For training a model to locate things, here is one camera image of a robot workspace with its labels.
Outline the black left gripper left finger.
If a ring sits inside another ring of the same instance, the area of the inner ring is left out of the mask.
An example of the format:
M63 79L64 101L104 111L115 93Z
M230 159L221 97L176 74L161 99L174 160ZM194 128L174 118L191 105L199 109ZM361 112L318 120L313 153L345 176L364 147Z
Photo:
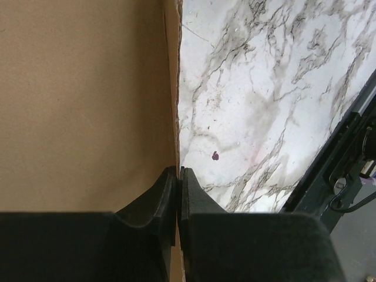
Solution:
M117 212L1 213L2 281L169 281L176 169Z

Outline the brown cardboard box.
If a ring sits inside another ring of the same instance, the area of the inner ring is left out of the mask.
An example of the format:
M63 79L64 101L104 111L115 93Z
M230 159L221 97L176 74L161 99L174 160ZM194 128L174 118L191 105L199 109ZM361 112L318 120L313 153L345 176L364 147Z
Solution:
M117 212L177 163L180 6L1 2L1 213Z

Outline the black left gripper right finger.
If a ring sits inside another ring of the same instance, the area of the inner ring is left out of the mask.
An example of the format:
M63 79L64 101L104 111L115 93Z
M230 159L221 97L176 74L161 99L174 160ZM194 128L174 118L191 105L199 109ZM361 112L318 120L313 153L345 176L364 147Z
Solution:
M187 281L344 281L325 227L299 213L228 213L192 169L179 181L178 225Z

